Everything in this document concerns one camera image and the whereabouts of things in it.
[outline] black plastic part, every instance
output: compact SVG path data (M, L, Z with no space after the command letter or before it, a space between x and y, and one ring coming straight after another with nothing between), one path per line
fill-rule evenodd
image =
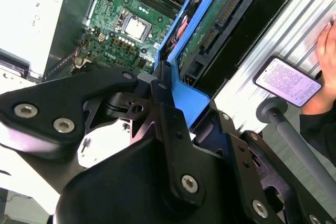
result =
M282 114L284 114L288 109L288 104L282 98L268 98L258 106L256 111L257 119L262 123L270 123L271 121L268 117L268 112L271 109L278 109Z
M169 89L172 87L172 72L169 62L161 60L155 69L154 76L156 76Z
M206 59L204 66L207 67L197 76L198 81L193 86L213 97L223 87L223 82L235 74L287 1L244 0L237 5L210 52L197 58L200 63L204 61L201 59Z
M316 216L320 223L332 222L332 218L315 198L307 191L287 166L272 151L267 143L259 137L254 140L252 131L245 131L240 138L244 140L250 151L258 158L260 166L256 166L263 189L277 189L283 199L284 212L288 224L311 223L309 215Z
M73 155L85 134L83 104L99 95L132 91L137 84L129 70L108 68L4 93L0 95L0 121L9 138L1 138L0 143L46 159ZM34 105L38 114L29 119L16 116L14 107L22 103ZM53 123L58 118L71 119L75 129L67 134L57 132Z
M61 194L57 223L252 223L240 212L225 162L203 150L191 151L207 186L201 207L190 212L179 206L175 211L165 200L161 176L165 167L159 162L162 152L152 135L76 176Z
M160 178L165 201L175 211L180 207L194 209L202 204L205 190L198 165L192 159L192 143L183 112L174 107L171 90L162 88L159 80L151 82L151 94L152 104L146 119L140 122L140 127L136 121L131 123L131 143L155 134L162 153L159 162L163 167ZM185 174L198 181L197 193L191 194L182 187Z
M253 200L259 200L267 209L269 223L282 223L271 207L267 205L266 196L247 144L238 137L225 133L225 121L221 120L222 116L222 112L219 111L208 115L206 119L212 119L203 121L203 126L208 123L213 127L210 127L210 131L206 131L207 135L203 135L202 141L197 141L197 145L200 148L223 155L230 163L237 181L240 202L249 219L255 220L257 223L268 223L258 216L252 207Z
M194 142L197 146L200 144L203 147L206 146L206 141L216 138L218 132L238 136L233 120L228 115L219 111L213 100L198 118L191 128L191 132L196 135Z

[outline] screw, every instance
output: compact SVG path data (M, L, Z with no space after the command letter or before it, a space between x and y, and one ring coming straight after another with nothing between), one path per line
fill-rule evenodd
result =
M255 133L251 133L250 136L251 136L254 140L258 140L258 139L259 139L258 136L257 136L257 134L255 134Z
M22 103L15 106L14 113L21 118L32 118L37 115L38 109L34 105Z
M161 84L161 83L159 83L159 87L161 87L161 88L163 88L163 89L166 89L166 86L163 85L163 84Z
M129 73L126 73L126 72L123 73L122 75L123 75L125 78L130 79L130 80L133 78Z
M223 113L222 116L224 117L225 120L228 120L228 121L230 120L230 117L227 114Z
M266 207L257 199L253 200L252 206L254 211L262 218L266 219L268 217L268 212Z
M70 133L75 129L75 123L68 118L59 118L54 122L54 129L59 133Z
M321 222L319 221L319 219L316 218L314 215L310 215L309 219L310 219L311 223L313 223L313 224L321 224Z
M189 193L194 194L197 192L198 184L192 176L184 175L182 177L181 182L182 182L182 186L184 187L184 189L186 189Z

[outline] motherboard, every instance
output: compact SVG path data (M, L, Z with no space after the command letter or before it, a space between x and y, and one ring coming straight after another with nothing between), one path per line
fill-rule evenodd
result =
M85 32L82 57L101 67L150 73L173 20L138 0L98 0Z

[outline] cable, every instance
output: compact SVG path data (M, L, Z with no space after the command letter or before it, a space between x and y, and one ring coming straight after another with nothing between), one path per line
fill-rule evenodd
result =
M10 200L5 200L4 198L0 197L0 200L2 202L11 202L13 200L14 197L21 197L21 198L24 198L24 199L32 199L32 197L29 197L29 196L21 196L19 194L16 194L16 195L13 195Z

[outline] black metal arm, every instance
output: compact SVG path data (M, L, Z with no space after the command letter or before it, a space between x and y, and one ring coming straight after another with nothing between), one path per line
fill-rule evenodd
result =
M174 106L170 65L160 62L155 74L147 83L110 68L0 96L10 133L1 144L55 161L72 156L85 133L130 120L133 144L65 187L58 224L273 224L283 223L283 208L286 223L334 223L256 133L238 138L215 107L193 128L193 145Z

